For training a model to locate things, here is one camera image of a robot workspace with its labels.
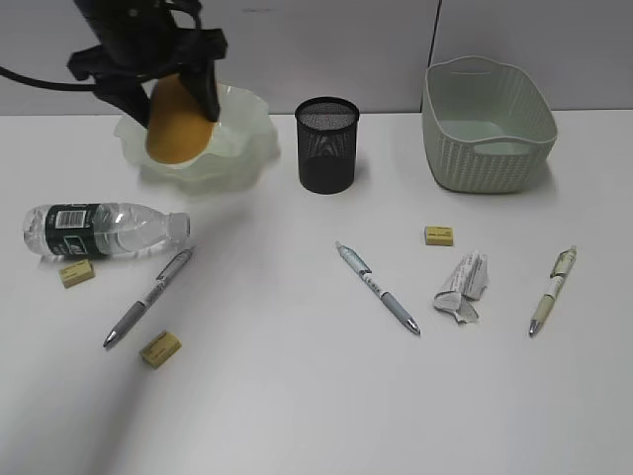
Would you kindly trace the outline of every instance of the pen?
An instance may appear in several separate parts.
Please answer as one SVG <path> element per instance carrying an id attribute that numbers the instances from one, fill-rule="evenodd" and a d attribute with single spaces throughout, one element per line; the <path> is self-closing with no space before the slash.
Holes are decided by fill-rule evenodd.
<path id="1" fill-rule="evenodd" d="M 407 330 L 411 333 L 419 335 L 419 327 L 417 323 L 413 319 L 411 315 L 403 308 L 402 305 L 396 300 L 389 292 L 383 291 L 380 286 L 371 278 L 371 269 L 369 266 L 363 262 L 363 259 L 354 252 L 351 248 L 342 245 L 340 242 L 336 242 L 336 249 L 338 249 L 338 253 L 343 258 L 347 265 L 349 265 L 354 272 L 358 274 L 358 276 L 362 279 L 367 286 L 372 289 L 376 297 L 378 297 L 385 307 L 387 307 L 392 314 L 403 324 Z"/>
<path id="2" fill-rule="evenodd" d="M 114 347 L 123 337 L 128 333 L 134 325 L 145 315 L 147 309 L 151 307 L 158 297 L 160 297 L 163 291 L 171 283 L 173 278 L 182 270 L 182 268 L 189 262 L 193 255 L 194 248 L 185 249 L 182 252 L 178 252 L 176 256 L 169 261 L 167 266 L 162 269 L 162 272 L 158 274 L 151 290 L 141 300 L 138 300 L 132 304 L 130 309 L 125 315 L 117 322 L 116 325 L 110 330 L 108 337 L 103 342 L 103 347 L 110 349 Z"/>
<path id="3" fill-rule="evenodd" d="M 554 307 L 554 302 L 556 302 L 556 298 L 558 297 L 568 274 L 572 270 L 572 267 L 574 267 L 575 261 L 576 247 L 574 245 L 571 249 L 562 252 L 558 256 L 558 259 L 554 264 L 554 268 L 550 273 L 550 283 L 545 291 L 545 295 L 541 297 L 538 308 L 536 309 L 536 312 L 534 312 L 534 316 L 530 321 L 530 330 L 528 333 L 530 338 L 534 338 L 541 331 L 543 324 L 552 311 L 552 307 Z"/>

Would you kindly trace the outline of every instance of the plastic bottle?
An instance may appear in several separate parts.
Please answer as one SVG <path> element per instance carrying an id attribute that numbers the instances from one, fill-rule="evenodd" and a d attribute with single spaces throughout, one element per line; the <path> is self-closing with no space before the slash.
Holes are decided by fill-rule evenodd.
<path id="1" fill-rule="evenodd" d="M 130 203 L 44 205 L 27 213 L 24 242 L 40 255 L 100 256 L 135 252 L 189 237 L 186 213 L 163 215 Z"/>

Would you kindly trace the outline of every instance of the white pen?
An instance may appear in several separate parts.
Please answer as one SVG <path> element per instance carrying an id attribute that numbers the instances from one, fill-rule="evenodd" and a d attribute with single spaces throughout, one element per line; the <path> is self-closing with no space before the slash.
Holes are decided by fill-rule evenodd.
<path id="1" fill-rule="evenodd" d="M 362 279 L 367 287 L 372 289 L 372 292 L 376 294 L 376 297 L 380 299 L 380 301 L 385 304 L 385 307 L 389 309 L 389 311 L 394 314 L 394 316 L 398 319 L 398 321 L 403 324 L 407 330 L 411 333 L 420 335 L 419 327 L 417 323 L 413 319 L 411 315 L 405 310 L 405 308 L 400 305 L 400 302 L 396 300 L 391 293 L 385 292 L 380 286 L 371 278 L 371 269 L 369 266 L 360 258 L 360 256 L 354 252 L 353 249 L 347 247 L 346 245 L 341 244 L 340 242 L 336 242 L 336 248 L 338 249 L 338 253 L 343 258 L 347 265 L 349 265 L 354 272 L 358 274 L 358 276 Z"/>
<path id="2" fill-rule="evenodd" d="M 185 249 L 182 252 L 178 252 L 176 256 L 169 261 L 167 266 L 162 269 L 162 272 L 156 277 L 155 284 L 147 295 L 145 295 L 143 299 L 134 302 L 126 314 L 123 315 L 123 318 L 110 330 L 108 337 L 103 342 L 104 348 L 112 348 L 138 323 L 140 318 L 147 312 L 147 309 L 158 300 L 158 297 L 162 295 L 173 278 L 182 270 L 187 262 L 189 262 L 193 251 L 194 247 Z"/>
<path id="3" fill-rule="evenodd" d="M 574 262 L 576 262 L 576 247 L 573 245 L 571 249 L 562 252 L 554 264 L 554 268 L 550 274 L 550 284 L 545 291 L 545 295 L 541 297 L 538 308 L 530 321 L 530 330 L 528 333 L 530 338 L 534 338 L 541 331 L 541 328 L 543 328 L 543 324 L 554 307 L 554 302 L 556 302 L 556 298 L 565 283 L 565 279 L 567 279 L 572 267 L 574 267 Z"/>

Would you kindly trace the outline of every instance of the crumpled paper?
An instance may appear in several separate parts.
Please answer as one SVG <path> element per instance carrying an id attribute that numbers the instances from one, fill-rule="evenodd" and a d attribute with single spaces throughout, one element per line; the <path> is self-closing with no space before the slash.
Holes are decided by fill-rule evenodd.
<path id="1" fill-rule="evenodd" d="M 469 300 L 479 300 L 488 287 L 488 256 L 474 250 L 464 256 L 435 295 L 433 307 L 451 314 L 458 324 L 471 324 L 479 315 Z"/>

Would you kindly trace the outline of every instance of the black mesh pen holder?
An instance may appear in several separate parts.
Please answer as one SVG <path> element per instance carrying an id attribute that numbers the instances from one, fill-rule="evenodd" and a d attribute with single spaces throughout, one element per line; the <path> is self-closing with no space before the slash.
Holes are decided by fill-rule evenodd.
<path id="1" fill-rule="evenodd" d="M 354 182 L 360 112 L 349 101 L 316 97 L 295 112 L 299 180 L 321 195 L 341 192 Z"/>

